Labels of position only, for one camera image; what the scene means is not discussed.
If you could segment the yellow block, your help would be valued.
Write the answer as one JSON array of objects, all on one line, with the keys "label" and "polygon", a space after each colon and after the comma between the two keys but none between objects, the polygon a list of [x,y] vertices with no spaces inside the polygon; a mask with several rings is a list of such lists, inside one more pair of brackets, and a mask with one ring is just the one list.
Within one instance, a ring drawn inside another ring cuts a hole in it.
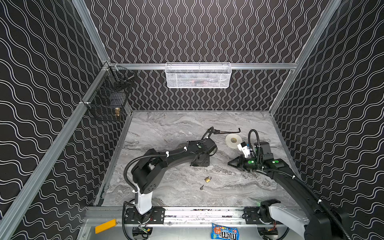
[{"label": "yellow block", "polygon": [[114,228],[116,225],[117,225],[117,220],[116,219],[113,219],[113,220],[110,220],[106,223],[103,223],[101,225],[98,225],[95,227],[95,234],[100,234],[106,230],[109,230],[111,228]]}]

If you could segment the m&m candy bag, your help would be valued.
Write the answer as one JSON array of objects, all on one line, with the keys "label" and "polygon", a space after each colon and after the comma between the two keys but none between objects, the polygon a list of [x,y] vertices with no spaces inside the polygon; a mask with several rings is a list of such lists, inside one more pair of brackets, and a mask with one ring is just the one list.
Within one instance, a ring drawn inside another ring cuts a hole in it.
[{"label": "m&m candy bag", "polygon": [[212,232],[211,232],[212,240],[238,240],[239,237],[240,237],[240,234],[237,228],[212,224]]}]

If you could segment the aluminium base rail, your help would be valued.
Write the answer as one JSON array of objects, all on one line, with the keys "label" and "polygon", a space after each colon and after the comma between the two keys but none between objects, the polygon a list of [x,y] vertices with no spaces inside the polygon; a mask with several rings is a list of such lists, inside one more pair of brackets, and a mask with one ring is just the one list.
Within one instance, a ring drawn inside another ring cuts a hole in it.
[{"label": "aluminium base rail", "polygon": [[258,207],[153,207],[141,216],[135,208],[91,207],[86,213],[87,225],[99,225],[109,220],[137,226],[147,223],[154,227],[206,227],[212,223],[233,227],[269,226],[262,222]]}]

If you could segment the white mesh basket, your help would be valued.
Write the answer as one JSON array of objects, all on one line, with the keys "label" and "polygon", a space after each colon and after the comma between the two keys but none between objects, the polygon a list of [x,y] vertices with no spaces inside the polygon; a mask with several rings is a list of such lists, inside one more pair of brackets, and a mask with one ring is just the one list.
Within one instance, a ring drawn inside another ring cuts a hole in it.
[{"label": "white mesh basket", "polygon": [[167,87],[171,89],[226,89],[229,87],[230,63],[176,63],[165,65]]}]

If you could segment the brass item in basket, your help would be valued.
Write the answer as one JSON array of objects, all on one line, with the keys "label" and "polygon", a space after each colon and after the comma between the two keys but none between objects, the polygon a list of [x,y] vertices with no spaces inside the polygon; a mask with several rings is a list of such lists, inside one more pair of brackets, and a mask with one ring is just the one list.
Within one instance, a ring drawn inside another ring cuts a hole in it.
[{"label": "brass item in basket", "polygon": [[121,114],[121,109],[115,108],[115,116],[118,118],[118,117],[120,117],[120,114]]}]

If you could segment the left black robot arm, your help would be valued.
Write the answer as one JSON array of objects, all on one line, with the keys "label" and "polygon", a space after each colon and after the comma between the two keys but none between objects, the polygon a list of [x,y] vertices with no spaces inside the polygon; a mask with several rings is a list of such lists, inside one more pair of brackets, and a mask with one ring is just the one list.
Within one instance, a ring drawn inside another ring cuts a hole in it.
[{"label": "left black robot arm", "polygon": [[152,210],[152,192],[160,185],[168,169],[184,163],[190,163],[192,167],[209,166],[210,157],[218,150],[211,139],[214,131],[211,127],[200,140],[188,141],[176,150],[158,152],[150,149],[125,166],[123,177],[135,193],[135,208],[140,215],[146,215]]}]

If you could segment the brass padlock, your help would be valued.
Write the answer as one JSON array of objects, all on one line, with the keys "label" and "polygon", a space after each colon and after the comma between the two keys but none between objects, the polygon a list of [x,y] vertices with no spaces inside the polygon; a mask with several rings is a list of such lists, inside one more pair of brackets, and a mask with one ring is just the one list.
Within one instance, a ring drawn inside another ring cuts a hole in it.
[{"label": "brass padlock", "polygon": [[209,182],[211,181],[211,179],[212,179],[212,177],[211,177],[211,176],[208,176],[208,177],[205,178],[205,182],[206,182],[206,183],[209,183]]}]

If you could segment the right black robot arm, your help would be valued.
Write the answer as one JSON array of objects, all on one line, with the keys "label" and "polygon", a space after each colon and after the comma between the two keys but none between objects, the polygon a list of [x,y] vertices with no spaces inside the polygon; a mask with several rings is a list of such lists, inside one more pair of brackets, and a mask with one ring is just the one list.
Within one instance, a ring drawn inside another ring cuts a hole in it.
[{"label": "right black robot arm", "polygon": [[327,205],[315,191],[302,181],[282,159],[274,158],[270,145],[260,137],[253,144],[243,141],[237,132],[226,136],[226,144],[241,151],[241,155],[228,162],[240,171],[258,173],[278,183],[300,206],[302,213],[284,206],[277,199],[265,200],[252,214],[244,211],[243,217],[249,224],[257,220],[263,224],[282,223],[305,240],[350,240],[348,224],[350,218],[341,209]]}]

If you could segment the black yellow pry tool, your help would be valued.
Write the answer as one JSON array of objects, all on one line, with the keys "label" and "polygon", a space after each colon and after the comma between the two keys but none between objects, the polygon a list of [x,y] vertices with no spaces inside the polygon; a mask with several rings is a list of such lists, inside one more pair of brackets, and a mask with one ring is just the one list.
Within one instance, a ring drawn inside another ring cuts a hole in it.
[{"label": "black yellow pry tool", "polygon": [[238,128],[237,131],[221,131],[221,130],[214,129],[213,134],[214,135],[223,135],[223,134],[226,135],[226,134],[238,134],[240,132],[241,132],[240,128]]}]

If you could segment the white tape roll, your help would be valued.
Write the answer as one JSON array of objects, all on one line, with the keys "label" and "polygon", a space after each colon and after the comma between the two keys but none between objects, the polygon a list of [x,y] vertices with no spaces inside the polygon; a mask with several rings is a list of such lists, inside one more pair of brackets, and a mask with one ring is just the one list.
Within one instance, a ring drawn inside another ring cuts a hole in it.
[{"label": "white tape roll", "polygon": [[231,149],[238,149],[238,145],[243,142],[242,138],[238,134],[228,134],[225,139],[226,145]]}]

